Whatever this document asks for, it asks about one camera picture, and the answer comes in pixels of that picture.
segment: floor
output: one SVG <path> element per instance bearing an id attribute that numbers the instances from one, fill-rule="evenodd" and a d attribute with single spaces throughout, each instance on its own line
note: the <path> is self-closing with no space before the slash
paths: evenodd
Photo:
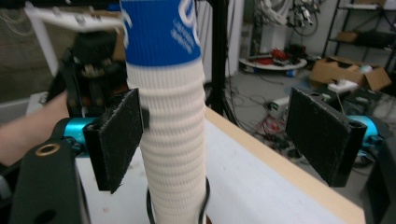
<path id="1" fill-rule="evenodd" d="M 256 74 L 239 72 L 227 82 L 227 98 L 233 105 L 234 113 L 239 121 L 239 126 L 246 132 L 255 135 L 258 122 L 267 116 L 265 106 L 275 99 L 289 96 L 292 87 L 311 89 L 309 85 L 309 74 L 307 70 L 300 71 L 295 77 L 287 77 L 285 72 L 263 71 Z M 386 100 L 381 101 L 375 110 L 375 115 L 389 122 L 390 125 L 396 120 L 393 98 L 384 96 Z M 307 171 L 325 183 L 316 171 L 302 160 L 293 160 L 300 168 Z M 372 166 L 366 168 L 354 168 L 344 188 L 333 188 L 358 206 L 362 206 L 361 190 L 370 174 Z"/>

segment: white wall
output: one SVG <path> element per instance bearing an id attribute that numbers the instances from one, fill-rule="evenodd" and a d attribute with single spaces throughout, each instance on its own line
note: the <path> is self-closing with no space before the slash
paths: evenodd
<path id="1" fill-rule="evenodd" d="M 228 10 L 228 30 L 230 35 L 230 70 L 226 65 L 226 76 L 234 74 L 238 70 L 239 60 L 239 39 L 241 35 L 242 16 L 244 9 L 243 0 L 230 0 Z M 212 7 L 206 1 L 199 1 L 197 4 L 198 11 L 198 29 L 201 40 L 201 52 L 203 55 L 203 63 L 206 81 L 212 79 Z"/>
<path id="2" fill-rule="evenodd" d="M 344 0 L 342 1 L 341 6 L 349 3 L 350 1 Z M 318 14 L 318 24 L 319 28 L 316 33 L 309 37 L 303 37 L 303 44 L 306 46 L 308 53 L 314 53 L 321 55 L 324 50 L 324 46 L 326 43 L 327 34 L 330 30 L 330 25 L 332 21 L 332 15 L 334 13 L 337 1 L 327 0 L 320 6 L 320 14 Z M 351 30 L 355 28 L 357 25 L 367 20 L 369 17 L 374 15 L 375 12 L 370 11 L 351 11 L 351 17 L 348 20 L 348 24 L 346 29 Z M 332 29 L 331 37 L 335 37 L 338 32 L 341 31 L 342 26 L 344 24 L 345 17 L 347 15 L 346 10 L 338 10 L 337 17 L 334 21 L 334 26 Z M 387 12 L 387 16 L 391 21 L 395 17 L 394 12 Z M 375 20 L 360 28 L 361 31 L 367 31 L 375 27 Z M 389 32 L 389 26 L 385 20 L 382 20 L 378 26 L 378 31 Z M 291 43 L 301 43 L 301 38 L 299 35 L 294 34 L 290 41 Z M 335 43 L 329 42 L 329 46 L 326 50 L 326 55 L 333 55 L 335 51 Z M 340 50 L 338 52 L 339 56 L 347 57 L 356 61 L 364 61 L 372 64 L 379 64 L 385 66 L 389 52 L 384 51 L 382 49 L 369 49 L 367 57 L 363 60 L 362 56 L 364 54 L 365 48 L 356 47 L 352 45 L 342 44 Z"/>

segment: white table surface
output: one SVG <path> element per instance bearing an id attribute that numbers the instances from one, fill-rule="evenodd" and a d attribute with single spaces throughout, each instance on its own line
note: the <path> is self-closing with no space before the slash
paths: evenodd
<path id="1" fill-rule="evenodd" d="M 222 119 L 213 117 L 212 113 L 209 112 L 215 123 L 216 119 Z M 290 175 L 297 175 L 302 183 L 289 179 L 283 174 L 284 168 L 289 169 L 283 158 L 270 155 L 274 156 L 271 160 L 274 163 L 267 165 L 263 162 L 265 159 L 246 149 L 243 142 L 241 145 L 218 126 L 218 123 L 206 122 L 206 169 L 211 188 L 206 212 L 214 224 L 364 223 L 363 212 L 358 206 L 291 163 L 291 169 L 295 170 Z M 134 155 L 122 186 L 113 195 L 97 190 L 89 159 L 77 159 L 77 163 L 92 223 L 149 223 L 147 179 L 140 149 Z M 279 170 L 274 168 L 277 163 L 281 165 Z"/>

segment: shelving unit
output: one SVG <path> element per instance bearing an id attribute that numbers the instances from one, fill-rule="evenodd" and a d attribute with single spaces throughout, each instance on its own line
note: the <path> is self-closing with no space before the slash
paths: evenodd
<path id="1" fill-rule="evenodd" d="M 389 27 L 392 27 L 393 24 L 387 18 L 386 12 L 387 11 L 396 11 L 396 10 L 383 9 L 382 7 L 376 7 L 375 5 L 372 5 L 372 6 L 354 5 L 354 0 L 352 0 L 350 4 L 346 4 L 344 6 L 340 6 L 340 5 L 341 5 L 341 0 L 338 0 L 337 1 L 337 5 L 336 5 L 336 9 L 335 9 L 335 11 L 333 13 L 333 16 L 332 16 L 332 22 L 331 22 L 331 25 L 330 25 L 329 33 L 327 35 L 326 44 L 325 44 L 324 50 L 322 52 L 322 57 L 326 56 L 326 52 L 327 52 L 328 47 L 329 47 L 329 42 L 334 42 L 336 44 L 333 55 L 337 55 L 338 54 L 338 51 L 339 51 L 340 46 L 342 44 L 348 44 L 348 45 L 354 45 L 354 46 L 360 46 L 360 47 L 366 48 L 365 51 L 364 51 L 364 54 L 362 56 L 362 59 L 361 59 L 362 61 L 365 61 L 365 59 L 367 57 L 367 54 L 368 54 L 369 48 L 383 49 L 383 50 L 389 52 L 389 56 L 388 56 L 388 59 L 387 59 L 386 65 L 385 65 L 385 69 L 388 71 L 390 63 L 391 63 L 393 57 L 395 56 L 395 48 L 394 48 L 394 46 L 396 44 L 396 41 L 393 42 L 393 45 L 392 45 L 393 48 L 379 48 L 379 47 L 376 47 L 376 46 L 359 45 L 359 44 L 356 44 L 356 43 L 353 43 L 353 42 L 340 41 L 340 40 L 336 39 L 334 37 L 334 34 L 333 34 L 333 28 L 334 28 L 334 22 L 337 19 L 338 12 L 341 11 L 341 10 L 346 10 L 346 17 L 344 19 L 344 23 L 343 23 L 341 31 L 345 31 L 346 30 L 348 21 L 350 19 L 351 11 L 353 11 L 353 10 L 355 10 L 355 11 L 357 11 L 357 10 L 358 11 L 363 11 L 363 12 L 367 12 L 367 13 L 373 13 L 373 12 L 377 13 L 375 27 L 373 28 L 375 31 L 377 30 L 378 25 L 379 25 L 379 23 L 382 20 L 386 20 L 386 22 L 389 24 Z"/>

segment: wall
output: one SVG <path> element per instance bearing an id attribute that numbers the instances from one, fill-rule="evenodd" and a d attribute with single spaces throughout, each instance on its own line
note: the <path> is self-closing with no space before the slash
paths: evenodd
<path id="1" fill-rule="evenodd" d="M 251 22 L 251 14 L 253 13 L 253 4 L 255 0 L 246 0 L 245 1 L 245 11 L 244 11 L 244 22 Z M 341 6 L 346 3 L 349 3 L 349 0 L 342 0 Z M 288 30 L 287 34 L 287 45 L 291 44 L 303 44 L 306 46 L 307 53 L 314 55 L 321 55 L 324 50 L 324 46 L 326 44 L 327 35 L 329 33 L 330 25 L 332 22 L 332 16 L 336 8 L 337 1 L 335 0 L 325 0 L 320 5 L 320 13 L 318 14 L 318 29 L 312 36 L 303 36 L 297 35 L 291 28 Z M 341 30 L 347 11 L 339 10 L 338 16 L 334 22 L 332 36 L 336 36 L 336 34 Z M 353 27 L 360 24 L 362 21 L 366 20 L 370 15 L 373 15 L 373 12 L 366 11 L 353 11 L 351 14 L 351 18 L 348 23 L 347 29 L 352 29 Z M 387 12 L 387 16 L 391 21 L 394 20 L 395 12 Z M 363 31 L 369 30 L 375 26 L 375 21 L 372 21 L 361 27 Z M 388 24 L 382 20 L 378 26 L 378 31 L 389 32 Z M 325 55 L 333 55 L 335 50 L 335 44 L 329 43 L 328 50 Z M 350 59 L 361 61 L 362 56 L 364 54 L 365 48 L 355 47 L 351 45 L 342 45 L 338 55 L 343 57 L 348 57 Z M 367 63 L 374 63 L 379 65 L 385 65 L 388 59 L 389 53 L 382 49 L 369 49 L 368 55 L 364 61 Z"/>

